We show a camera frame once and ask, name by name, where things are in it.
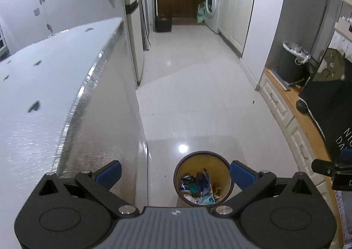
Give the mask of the wall shelf with items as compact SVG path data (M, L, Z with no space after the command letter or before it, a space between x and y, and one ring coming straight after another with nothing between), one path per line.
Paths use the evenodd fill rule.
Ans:
M351 7L352 0L341 0L341 8L338 20L335 23L335 30L345 36L349 41L352 40L351 32Z

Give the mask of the white kitchen cabinets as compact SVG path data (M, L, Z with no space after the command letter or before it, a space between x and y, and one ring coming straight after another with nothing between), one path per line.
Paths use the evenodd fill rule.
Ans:
M254 0L221 0L219 31L240 53L243 53Z

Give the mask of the blue tissue pack wrapper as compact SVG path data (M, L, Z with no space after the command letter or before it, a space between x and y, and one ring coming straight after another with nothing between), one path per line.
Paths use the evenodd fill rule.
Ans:
M199 188L201 196L208 195L211 192L211 178L206 169L198 172L196 175L196 185Z

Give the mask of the black box by door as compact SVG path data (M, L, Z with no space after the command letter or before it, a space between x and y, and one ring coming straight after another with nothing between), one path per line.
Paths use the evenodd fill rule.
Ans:
M157 16L154 20L154 28L158 33L171 32L172 31L172 17L169 16Z

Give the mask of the low white wood-top cabinet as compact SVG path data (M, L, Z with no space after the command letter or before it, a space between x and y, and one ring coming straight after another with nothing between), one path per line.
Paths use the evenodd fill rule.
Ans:
M283 89L271 70L264 69L259 82L259 91L271 113L279 124L297 167L308 174L317 189L332 210L337 221L337 233L331 248L343 248L343 234L335 193L331 180L312 171L314 159L329 161L328 152L320 132L308 114L300 113L296 108L299 91L296 88Z

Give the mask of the teal fish snack bag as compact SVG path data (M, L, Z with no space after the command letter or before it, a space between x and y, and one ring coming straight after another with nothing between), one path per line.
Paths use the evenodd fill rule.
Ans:
M203 196L202 200L199 201L199 205L203 205L203 206L208 206L213 204L215 204L215 198L212 194Z

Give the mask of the green bag by washer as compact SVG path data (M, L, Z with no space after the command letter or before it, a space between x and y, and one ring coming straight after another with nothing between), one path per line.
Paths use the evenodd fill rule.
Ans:
M198 24L204 23L205 13L206 13L205 2L201 2L198 5L198 10L197 10L197 15L196 15L196 20L197 20Z

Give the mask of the white plastic bag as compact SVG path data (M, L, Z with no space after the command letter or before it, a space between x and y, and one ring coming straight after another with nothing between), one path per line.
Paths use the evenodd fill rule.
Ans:
M189 195L189 194L185 194L184 195L184 198L189 201L190 203L192 204L199 204L201 202L201 198L199 197L193 197L192 195Z

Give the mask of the black nice day cloth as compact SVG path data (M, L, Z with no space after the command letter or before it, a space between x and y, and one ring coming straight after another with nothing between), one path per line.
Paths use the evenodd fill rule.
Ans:
M343 149L351 147L351 61L338 50L327 49L299 98L320 130L331 160L335 160Z

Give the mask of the black trash can white liner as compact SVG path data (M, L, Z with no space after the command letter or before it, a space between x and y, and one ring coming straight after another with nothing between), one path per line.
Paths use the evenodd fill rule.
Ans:
M310 54L300 45L286 42L282 43L283 54L278 66L278 75L287 83L302 80L307 72L306 64Z

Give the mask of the red cigarette pack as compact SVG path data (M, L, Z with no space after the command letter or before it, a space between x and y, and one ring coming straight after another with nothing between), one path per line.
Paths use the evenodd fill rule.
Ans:
M221 194L221 187L214 185L212 187L212 192L213 192L214 199L215 200L219 199L220 198L220 194Z

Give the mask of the blue white snack bag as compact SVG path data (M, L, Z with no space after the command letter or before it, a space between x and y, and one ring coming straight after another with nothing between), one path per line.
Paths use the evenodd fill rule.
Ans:
M191 190L191 187L195 184L195 178L192 174L186 173L180 180L180 190Z

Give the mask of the white washing machine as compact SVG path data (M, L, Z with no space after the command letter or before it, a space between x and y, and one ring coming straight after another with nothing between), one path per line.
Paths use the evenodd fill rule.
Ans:
M205 24L214 33L219 33L221 0L205 0Z

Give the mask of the white refrigerator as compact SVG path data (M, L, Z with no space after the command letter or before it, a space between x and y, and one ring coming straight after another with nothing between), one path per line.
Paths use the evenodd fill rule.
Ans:
M143 75L144 50L140 15L140 0L124 0L129 41L136 73L137 85Z

